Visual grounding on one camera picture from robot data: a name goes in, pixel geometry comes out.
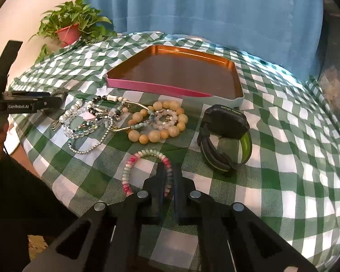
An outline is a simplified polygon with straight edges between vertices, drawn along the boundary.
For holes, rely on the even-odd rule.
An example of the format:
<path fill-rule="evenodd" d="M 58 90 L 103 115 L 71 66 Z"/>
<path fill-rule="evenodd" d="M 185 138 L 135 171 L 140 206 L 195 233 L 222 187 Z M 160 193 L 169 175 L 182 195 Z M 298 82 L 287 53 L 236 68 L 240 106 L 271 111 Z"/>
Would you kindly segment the pearl bar brooch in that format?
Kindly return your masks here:
<path fill-rule="evenodd" d="M 62 125 L 69 124 L 77 115 L 84 112 L 83 100 L 77 100 L 69 110 L 66 110 L 58 120 L 54 121 L 51 125 L 53 131 L 58 130 Z"/>

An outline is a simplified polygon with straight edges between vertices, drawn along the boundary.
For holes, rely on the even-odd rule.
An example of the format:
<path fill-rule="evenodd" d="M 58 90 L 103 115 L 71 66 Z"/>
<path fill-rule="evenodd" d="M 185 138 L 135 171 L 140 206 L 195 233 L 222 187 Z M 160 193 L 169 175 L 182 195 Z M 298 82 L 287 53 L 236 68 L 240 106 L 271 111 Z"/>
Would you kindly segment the black green smart watch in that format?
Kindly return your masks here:
<path fill-rule="evenodd" d="M 207 108 L 199 127 L 197 145 L 210 168 L 225 177 L 233 176 L 252 155 L 246 116 L 221 104 Z"/>

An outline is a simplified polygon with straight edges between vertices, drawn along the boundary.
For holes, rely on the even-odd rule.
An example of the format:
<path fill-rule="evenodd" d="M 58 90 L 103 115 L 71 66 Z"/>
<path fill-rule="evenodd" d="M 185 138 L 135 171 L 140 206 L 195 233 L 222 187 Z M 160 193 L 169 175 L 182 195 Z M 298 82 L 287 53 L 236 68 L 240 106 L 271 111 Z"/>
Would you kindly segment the green white checkered tablecloth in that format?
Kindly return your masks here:
<path fill-rule="evenodd" d="M 127 132 L 107 132 L 103 126 L 69 141 L 69 129 L 79 125 L 80 118 L 53 128 L 75 104 L 84 105 L 95 96 L 117 96 L 139 106 L 165 101 L 165 95 L 107 85 L 108 71 L 150 46 L 183 47 L 234 62 L 250 135 L 244 140 L 224 134 L 209 137 L 232 160 L 248 157 L 233 176 L 205 164 L 197 137 L 207 105 L 192 100 L 180 101 L 188 117 L 185 131 L 158 143 L 133 143 Z M 94 45 L 77 42 L 13 79 L 10 89 L 68 92 L 52 115 L 15 115 L 14 120 L 36 172 L 76 214 L 98 202 L 123 201 L 124 182 L 138 191 L 155 174 L 156 158 L 140 159 L 129 173 L 124 166 L 135 153 L 155 150 L 179 163 L 183 175 L 217 202 L 245 204 L 319 271 L 331 271 L 340 260 L 340 122 L 317 80 L 299 82 L 280 66 L 194 37 L 146 32 Z"/>

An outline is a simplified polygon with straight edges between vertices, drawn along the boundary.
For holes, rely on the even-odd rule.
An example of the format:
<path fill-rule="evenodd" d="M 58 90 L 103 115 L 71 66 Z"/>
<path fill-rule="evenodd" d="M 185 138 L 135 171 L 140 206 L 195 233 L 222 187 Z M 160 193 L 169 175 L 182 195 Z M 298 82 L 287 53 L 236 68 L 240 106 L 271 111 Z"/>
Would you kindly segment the green potted plant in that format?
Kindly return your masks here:
<path fill-rule="evenodd" d="M 78 40 L 93 44 L 116 35 L 111 19 L 84 0 L 75 0 L 43 12 L 32 37 L 50 39 L 64 48 Z"/>

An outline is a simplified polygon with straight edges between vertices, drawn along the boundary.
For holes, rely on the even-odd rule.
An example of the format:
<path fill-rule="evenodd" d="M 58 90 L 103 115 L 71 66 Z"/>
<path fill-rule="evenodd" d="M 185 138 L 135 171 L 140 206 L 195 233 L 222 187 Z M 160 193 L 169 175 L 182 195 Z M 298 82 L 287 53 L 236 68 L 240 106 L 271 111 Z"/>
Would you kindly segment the pink copper metal tray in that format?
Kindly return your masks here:
<path fill-rule="evenodd" d="M 235 63 L 227 58 L 173 46 L 152 45 L 107 72 L 107 85 L 239 107 L 244 93 Z"/>

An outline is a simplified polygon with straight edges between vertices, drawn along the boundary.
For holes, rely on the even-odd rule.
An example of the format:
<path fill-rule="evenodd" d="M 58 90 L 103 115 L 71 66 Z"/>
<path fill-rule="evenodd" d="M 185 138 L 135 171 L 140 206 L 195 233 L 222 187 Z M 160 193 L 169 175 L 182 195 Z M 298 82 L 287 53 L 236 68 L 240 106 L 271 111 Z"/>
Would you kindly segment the blue curtain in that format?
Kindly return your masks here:
<path fill-rule="evenodd" d="M 318 75 L 323 0 L 85 0 L 116 31 L 202 37 L 280 65 L 297 79 Z"/>

